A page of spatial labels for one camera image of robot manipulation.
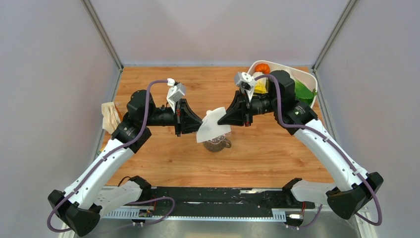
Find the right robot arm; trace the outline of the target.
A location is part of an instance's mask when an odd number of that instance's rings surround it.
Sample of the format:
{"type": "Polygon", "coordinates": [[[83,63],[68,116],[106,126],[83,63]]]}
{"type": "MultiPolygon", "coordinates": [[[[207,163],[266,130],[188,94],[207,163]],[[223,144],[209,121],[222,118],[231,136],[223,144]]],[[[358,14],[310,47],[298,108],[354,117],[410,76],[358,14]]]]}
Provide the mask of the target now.
{"type": "Polygon", "coordinates": [[[288,207],[296,207],[301,202],[326,204],[347,220],[373,201],[378,212],[374,224],[380,225],[382,215],[376,193],[383,177],[377,172],[369,173],[338,145],[313,109],[298,99],[295,81],[288,72],[275,70],[266,78],[268,92],[254,95],[257,78],[246,72],[237,73],[234,83],[238,90],[218,124],[250,126],[253,116],[273,113],[276,122],[308,147],[333,178],[333,183],[293,179],[284,187],[284,204],[288,207]]]}

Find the white paper coffee filter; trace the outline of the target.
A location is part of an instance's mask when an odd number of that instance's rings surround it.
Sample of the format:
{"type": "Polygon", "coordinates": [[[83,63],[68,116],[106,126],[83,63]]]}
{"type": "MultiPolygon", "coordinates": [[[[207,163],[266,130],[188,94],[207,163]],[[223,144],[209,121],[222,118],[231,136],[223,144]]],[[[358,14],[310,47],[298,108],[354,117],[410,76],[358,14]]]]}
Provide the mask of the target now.
{"type": "Polygon", "coordinates": [[[226,115],[225,107],[207,110],[205,117],[202,119],[202,124],[196,133],[197,143],[203,143],[231,132],[230,125],[218,124],[218,121],[224,115],[226,115]]]}

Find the clear glass dripper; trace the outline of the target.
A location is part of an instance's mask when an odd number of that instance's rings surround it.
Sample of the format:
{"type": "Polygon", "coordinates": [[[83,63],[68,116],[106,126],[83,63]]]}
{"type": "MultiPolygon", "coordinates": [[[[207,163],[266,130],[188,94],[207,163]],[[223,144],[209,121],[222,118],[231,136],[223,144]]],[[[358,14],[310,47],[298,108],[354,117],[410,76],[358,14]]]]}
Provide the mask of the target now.
{"type": "Polygon", "coordinates": [[[224,133],[224,134],[222,134],[220,136],[217,136],[215,138],[212,138],[211,140],[209,140],[209,142],[214,143],[214,144],[218,144],[221,141],[226,140],[230,135],[231,135],[231,132],[224,133]]]}

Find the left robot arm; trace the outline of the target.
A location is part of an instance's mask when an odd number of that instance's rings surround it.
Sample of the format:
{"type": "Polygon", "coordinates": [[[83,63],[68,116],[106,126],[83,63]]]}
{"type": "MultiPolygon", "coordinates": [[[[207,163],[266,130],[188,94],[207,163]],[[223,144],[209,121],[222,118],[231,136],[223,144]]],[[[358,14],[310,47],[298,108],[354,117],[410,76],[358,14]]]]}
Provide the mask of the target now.
{"type": "Polygon", "coordinates": [[[175,85],[161,107],[155,105],[150,90],[131,95],[127,112],[103,151],[71,185],[48,195],[51,215],[63,221],[67,231],[83,237],[111,211],[132,202],[142,206],[152,202],[151,186],[139,176],[108,191],[103,191],[103,186],[151,137],[150,126],[173,126],[177,136],[198,131],[202,120],[191,110],[185,95],[186,90],[175,85]]]}

